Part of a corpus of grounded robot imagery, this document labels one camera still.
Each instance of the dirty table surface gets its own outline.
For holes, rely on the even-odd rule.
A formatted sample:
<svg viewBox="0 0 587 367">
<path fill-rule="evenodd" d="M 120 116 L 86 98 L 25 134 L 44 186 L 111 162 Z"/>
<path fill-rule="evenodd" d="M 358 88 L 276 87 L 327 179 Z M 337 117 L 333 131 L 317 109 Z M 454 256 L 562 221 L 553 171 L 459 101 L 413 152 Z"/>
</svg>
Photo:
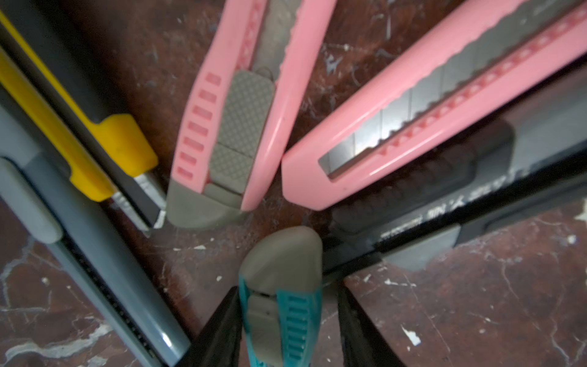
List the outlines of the dirty table surface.
<svg viewBox="0 0 587 367">
<path fill-rule="evenodd" d="M 460 2 L 339 0 L 290 145 Z M 184 104 L 224 2 L 61 3 L 122 91 L 166 183 Z M 329 220 L 327 211 L 285 201 L 279 175 L 257 210 L 221 231 L 168 223 L 146 239 L 114 207 L 105 209 L 191 338 L 237 283 L 257 241 L 300 224 L 324 234 Z M 0 366 L 139 366 L 3 203 L 0 233 Z M 579 201 L 462 245 L 424 271 L 377 265 L 346 283 L 410 367 L 585 366 L 586 243 L 587 201 Z M 336 302 L 325 297 L 312 365 L 342 363 Z M 248 365 L 243 354 L 240 365 Z"/>
</svg>

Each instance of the paint splatter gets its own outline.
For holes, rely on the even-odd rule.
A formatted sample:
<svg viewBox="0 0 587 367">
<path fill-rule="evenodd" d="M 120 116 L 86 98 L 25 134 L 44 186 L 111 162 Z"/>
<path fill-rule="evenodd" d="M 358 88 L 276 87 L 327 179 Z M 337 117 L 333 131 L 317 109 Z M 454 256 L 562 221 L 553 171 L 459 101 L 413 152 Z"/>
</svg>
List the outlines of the paint splatter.
<svg viewBox="0 0 587 367">
<path fill-rule="evenodd" d="M 155 59 L 155 63 L 159 63 L 159 55 L 157 54 L 157 49 L 155 48 L 155 44 L 152 44 L 153 46 L 153 52 L 151 53 L 153 55 L 153 59 Z"/>
<path fill-rule="evenodd" d="M 391 53 L 385 51 L 384 49 L 380 48 L 375 52 L 376 57 L 384 57 L 386 59 L 395 59 L 396 57 L 393 56 Z"/>
<path fill-rule="evenodd" d="M 389 41 L 392 38 L 392 17 L 387 16 L 387 27 L 385 29 L 385 40 Z"/>
<path fill-rule="evenodd" d="M 575 217 L 576 220 L 580 220 L 587 224 L 587 198 L 583 199 L 583 213 Z"/>
<path fill-rule="evenodd" d="M 406 330 L 403 325 L 402 325 L 402 330 L 404 332 L 404 334 L 406 334 L 406 336 L 408 337 L 408 339 L 410 340 L 410 342 L 414 345 L 414 346 L 418 346 L 420 345 L 420 343 L 422 343 L 422 341 L 420 340 L 420 338 L 418 337 L 418 335 L 416 335 L 415 332 L 413 331 L 409 331 Z"/>
<path fill-rule="evenodd" d="M 108 362 L 108 358 L 95 355 L 87 360 L 87 367 L 102 367 L 106 362 Z"/>
<path fill-rule="evenodd" d="M 327 57 L 324 58 L 324 64 L 326 65 L 326 75 L 330 75 L 336 71 L 338 64 L 342 61 L 342 56 L 335 60 L 333 55 L 328 54 Z"/>
</svg>

